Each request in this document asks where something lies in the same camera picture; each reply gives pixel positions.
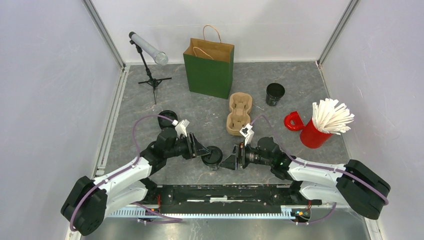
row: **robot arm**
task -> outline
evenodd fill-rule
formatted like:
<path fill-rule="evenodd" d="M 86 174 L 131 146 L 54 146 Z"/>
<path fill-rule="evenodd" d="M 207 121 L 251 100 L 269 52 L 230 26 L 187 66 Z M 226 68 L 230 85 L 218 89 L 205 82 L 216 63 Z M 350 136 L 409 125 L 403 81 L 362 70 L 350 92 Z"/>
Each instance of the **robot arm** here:
<path fill-rule="evenodd" d="M 141 151 L 138 162 L 136 157 L 106 175 L 94 179 L 89 179 L 87 176 L 78 179 L 61 208 L 61 214 L 71 221 L 72 214 L 81 199 L 104 181 L 105 183 L 100 184 L 83 202 L 73 222 L 76 230 L 86 236 L 96 230 L 111 213 L 143 200 L 148 190 L 140 180 L 162 169 L 168 158 L 183 156 L 185 159 L 197 157 L 208 159 L 212 155 L 216 158 L 216 154 L 221 151 L 214 150 L 216 147 L 207 148 L 200 144 L 193 133 L 187 133 L 188 124 L 187 120 L 182 120 L 175 128 L 164 128 L 156 141 Z"/>
<path fill-rule="evenodd" d="M 249 124 L 240 133 L 245 141 L 234 146 L 233 155 L 224 160 L 221 167 L 237 170 L 246 168 L 249 163 L 267 165 L 277 178 L 293 181 L 290 188 L 308 200 L 349 205 L 366 218 L 378 219 L 385 200 L 349 174 L 366 182 L 384 197 L 391 188 L 360 161 L 351 159 L 347 164 L 326 164 L 295 156 L 291 156 L 295 159 L 291 160 L 272 137 L 263 137 L 257 147 L 252 147 L 250 141 L 254 132 Z"/>

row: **gray mat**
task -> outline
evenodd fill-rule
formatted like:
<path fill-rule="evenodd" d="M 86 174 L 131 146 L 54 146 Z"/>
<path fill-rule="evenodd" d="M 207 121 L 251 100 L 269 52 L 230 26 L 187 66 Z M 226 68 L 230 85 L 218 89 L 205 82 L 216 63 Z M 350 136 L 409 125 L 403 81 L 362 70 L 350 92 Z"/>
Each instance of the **gray mat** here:
<path fill-rule="evenodd" d="M 204 146 L 214 145 L 221 148 L 224 159 L 231 153 L 234 144 L 243 141 L 242 137 L 227 133 L 225 125 L 230 113 L 228 100 L 190 92 L 183 64 L 151 65 L 150 70 L 154 78 L 172 77 L 172 80 L 160 84 L 155 105 L 152 88 L 147 84 L 137 84 L 148 79 L 145 68 L 130 67 L 106 173 L 123 166 L 136 156 L 131 137 L 134 122 L 142 116 L 158 114 L 162 110 L 172 110 L 177 113 L 178 119 L 189 120 L 187 130 L 193 132 Z M 265 95 L 267 85 L 274 82 L 285 87 L 285 95 L 277 106 L 271 107 L 265 103 Z M 250 117 L 253 119 L 259 114 L 266 114 L 292 155 L 320 163 L 347 163 L 348 155 L 340 136 L 334 135 L 322 147 L 310 149 L 301 143 L 300 132 L 289 131 L 283 123 L 286 115 L 298 111 L 306 124 L 312 116 L 312 102 L 327 97 L 323 80 L 314 62 L 235 63 L 231 93 L 236 92 L 248 93 L 253 97 Z M 254 147 L 260 138 L 272 135 L 263 119 L 255 123 L 253 130 Z M 156 118 L 141 122 L 136 132 L 141 149 L 156 140 L 159 132 Z M 283 182 L 270 172 L 268 166 L 250 164 L 248 168 L 238 171 L 223 168 L 210 171 L 200 158 L 185 160 L 182 157 L 168 159 L 167 165 L 151 179 L 157 184 Z"/>

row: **rope handle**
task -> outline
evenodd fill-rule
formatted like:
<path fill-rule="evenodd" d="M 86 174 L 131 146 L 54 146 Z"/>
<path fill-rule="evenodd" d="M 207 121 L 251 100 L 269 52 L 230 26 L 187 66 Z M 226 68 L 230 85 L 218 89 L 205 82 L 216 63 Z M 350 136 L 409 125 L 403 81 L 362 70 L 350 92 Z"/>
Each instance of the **rope handle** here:
<path fill-rule="evenodd" d="M 212 26 L 212 25 L 209 25 L 209 24 L 206 24 L 206 25 L 203 27 L 203 40 L 206 40 L 206 39 L 205 39 L 205 28 L 206 28 L 206 27 L 211 27 L 211 28 L 215 29 L 216 33 L 218 34 L 219 42 L 220 42 L 220 43 L 223 43 L 223 41 L 221 41 L 220 31 L 218 31 L 218 29 L 217 29 L 216 27 L 214 27 L 214 26 Z"/>
<path fill-rule="evenodd" d="M 207 54 L 205 51 L 203 51 L 202 49 L 198 48 L 197 46 L 194 46 L 194 47 L 193 47 L 193 52 L 194 52 L 194 55 L 195 55 L 196 57 L 197 57 L 198 55 L 196 54 L 195 49 L 199 49 L 202 53 L 206 54 L 206 55 L 207 55 L 210 59 L 214 60 L 214 58 L 213 58 L 213 57 L 211 57 L 211 55 Z"/>

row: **white panel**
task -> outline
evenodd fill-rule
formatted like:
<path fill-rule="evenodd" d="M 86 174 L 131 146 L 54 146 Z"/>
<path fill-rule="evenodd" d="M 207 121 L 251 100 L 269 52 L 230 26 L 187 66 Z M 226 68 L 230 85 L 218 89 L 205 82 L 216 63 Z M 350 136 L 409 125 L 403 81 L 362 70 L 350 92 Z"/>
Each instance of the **white panel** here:
<path fill-rule="evenodd" d="M 344 135 L 358 159 L 391 185 L 385 239 L 424 235 L 424 2 L 361 1 L 324 62 L 330 95 L 355 114 Z"/>
<path fill-rule="evenodd" d="M 136 32 L 182 63 L 190 38 L 203 38 L 205 24 L 235 45 L 234 60 L 316 60 L 349 0 L 94 0 L 113 42 L 127 63 L 141 62 L 128 34 Z M 208 27 L 206 39 L 218 41 Z M 151 57 L 146 60 L 153 63 Z"/>
<path fill-rule="evenodd" d="M 120 68 L 78 0 L 2 0 L 0 32 L 0 239 L 61 240 Z"/>
<path fill-rule="evenodd" d="M 117 211 L 120 208 L 141 201 L 146 197 L 147 189 L 141 181 L 135 181 L 133 184 L 127 185 L 127 187 L 119 192 L 116 196 L 107 196 L 107 205 L 104 212 L 104 217 L 107 218 L 110 214 Z"/>
<path fill-rule="evenodd" d="M 129 163 L 121 166 L 120 168 L 118 168 L 118 169 L 116 169 L 116 170 L 114 170 L 114 171 L 112 171 L 112 172 L 110 172 L 106 175 L 94 178 L 94 184 L 97 185 L 101 181 L 107 179 L 109 176 L 112 176 L 112 175 L 114 175 L 114 174 L 116 174 L 116 173 L 130 167 L 130 166 L 133 166 L 133 164 L 136 162 L 136 160 L 137 160 L 137 157 L 134 158 L 134 160 L 130 161 Z M 150 175 L 151 172 L 152 172 L 152 166 L 149 165 L 149 162 L 144 157 L 141 157 L 140 161 L 138 162 L 137 165 L 135 165 L 134 167 L 126 170 L 125 172 L 122 172 L 121 174 L 115 176 L 110 181 L 107 181 L 106 183 L 102 184 L 98 188 L 106 190 L 107 197 L 113 198 L 119 192 L 121 192 L 121 190 L 125 189 L 130 184 L 137 182 L 140 179 L 147 178 Z"/>
<path fill-rule="evenodd" d="M 296 158 L 296 160 L 305 164 L 327 167 L 331 169 L 340 169 L 343 171 L 346 170 L 345 164 L 328 164 L 306 161 L 300 157 Z M 299 164 L 295 161 L 292 161 L 288 166 L 289 169 L 287 172 L 294 181 L 306 181 L 329 187 L 335 187 L 337 184 L 337 178 L 340 178 L 343 175 L 343 173 L 336 171 L 329 171 L 315 167 L 305 167 L 305 164 Z"/>
<path fill-rule="evenodd" d="M 315 182 L 304 181 L 300 185 L 299 192 L 308 200 L 322 200 L 323 203 L 338 203 L 348 205 L 339 190 L 333 186 L 317 184 Z"/>

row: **red cup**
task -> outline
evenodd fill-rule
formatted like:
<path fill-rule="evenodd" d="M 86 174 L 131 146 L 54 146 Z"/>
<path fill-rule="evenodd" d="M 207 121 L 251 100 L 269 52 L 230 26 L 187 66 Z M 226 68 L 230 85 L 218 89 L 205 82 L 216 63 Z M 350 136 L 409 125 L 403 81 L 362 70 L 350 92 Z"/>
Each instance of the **red cup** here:
<path fill-rule="evenodd" d="M 331 133 L 323 133 L 318 131 L 315 128 L 312 119 L 309 120 L 305 126 L 297 111 L 290 113 L 284 118 L 284 125 L 290 131 L 302 130 L 300 133 L 300 140 L 302 141 L 303 145 L 310 149 L 317 149 L 321 147 L 321 145 L 323 145 L 323 143 L 325 143 L 325 141 L 333 135 Z"/>
<path fill-rule="evenodd" d="M 300 140 L 306 147 L 310 149 L 317 149 L 321 147 L 321 145 L 332 135 L 333 134 L 331 133 L 323 133 L 318 131 L 311 119 L 300 133 Z"/>

